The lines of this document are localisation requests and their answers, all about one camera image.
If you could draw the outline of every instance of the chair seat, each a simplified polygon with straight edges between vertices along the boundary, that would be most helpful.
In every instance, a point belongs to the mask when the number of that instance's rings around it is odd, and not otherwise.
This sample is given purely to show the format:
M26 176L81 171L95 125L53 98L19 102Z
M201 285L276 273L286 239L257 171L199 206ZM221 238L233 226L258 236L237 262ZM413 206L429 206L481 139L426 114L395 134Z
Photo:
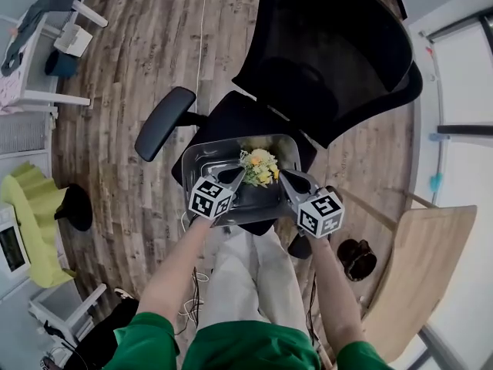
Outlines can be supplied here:
M287 134L298 145L301 169L307 172L317 155L317 150L310 141L290 122L272 110L260 105L255 100L238 92L229 92L207 118L190 141L189 146L226 140L245 136L262 136L266 134ZM172 168L172 175L181 185L182 156ZM265 234L273 225L274 220L266 220L242 227L256 235Z

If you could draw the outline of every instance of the green sleeve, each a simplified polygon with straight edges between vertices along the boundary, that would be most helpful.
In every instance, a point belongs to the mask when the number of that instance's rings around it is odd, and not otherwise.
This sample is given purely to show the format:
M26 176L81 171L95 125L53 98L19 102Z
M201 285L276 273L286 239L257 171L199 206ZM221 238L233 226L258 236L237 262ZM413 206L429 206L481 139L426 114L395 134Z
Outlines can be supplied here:
M339 370L391 370L378 356L373 345L356 341L342 348L337 356Z
M115 336L118 348L104 370L176 370L173 326L160 315L138 314Z

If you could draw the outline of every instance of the beige pants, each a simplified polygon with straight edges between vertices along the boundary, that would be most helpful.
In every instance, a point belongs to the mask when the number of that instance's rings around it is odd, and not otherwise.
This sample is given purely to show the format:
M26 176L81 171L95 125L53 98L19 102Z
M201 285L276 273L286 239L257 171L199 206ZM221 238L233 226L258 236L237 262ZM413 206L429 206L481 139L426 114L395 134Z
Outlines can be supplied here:
M234 227L220 245L199 329L246 320L296 328L308 335L293 264L273 228L254 236Z

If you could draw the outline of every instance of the green shirt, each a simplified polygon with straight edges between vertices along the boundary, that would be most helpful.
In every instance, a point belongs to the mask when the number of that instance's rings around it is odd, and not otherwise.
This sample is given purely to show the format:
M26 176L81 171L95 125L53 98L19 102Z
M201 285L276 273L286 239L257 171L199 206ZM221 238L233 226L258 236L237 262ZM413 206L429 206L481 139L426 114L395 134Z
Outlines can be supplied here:
M173 326L157 314L136 315L115 330L118 348L104 370L175 370L179 354ZM388 370L367 342L354 342L337 356L339 370ZM183 370L320 370L310 339L297 329L259 321L224 322L197 332Z

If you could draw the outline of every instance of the chair armrest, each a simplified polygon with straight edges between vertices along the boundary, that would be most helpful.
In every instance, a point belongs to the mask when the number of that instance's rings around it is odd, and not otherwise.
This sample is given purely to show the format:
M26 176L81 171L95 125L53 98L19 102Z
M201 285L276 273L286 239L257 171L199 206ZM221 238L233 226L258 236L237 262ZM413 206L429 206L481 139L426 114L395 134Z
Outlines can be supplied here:
M152 162L173 131L182 114L195 101L195 93L177 86L151 112L136 140L135 149L146 162Z

